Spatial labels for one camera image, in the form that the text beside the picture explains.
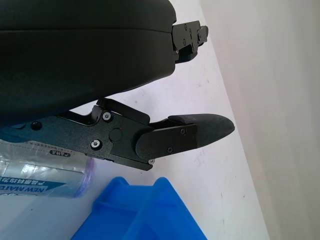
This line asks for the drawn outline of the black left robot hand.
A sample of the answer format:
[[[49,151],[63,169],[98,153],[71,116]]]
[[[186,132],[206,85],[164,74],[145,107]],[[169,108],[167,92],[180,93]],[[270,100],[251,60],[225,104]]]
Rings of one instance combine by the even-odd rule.
[[[168,0],[3,0],[0,138],[36,141],[148,171],[152,160],[230,135],[217,114],[151,122],[110,99],[170,76],[209,29]]]

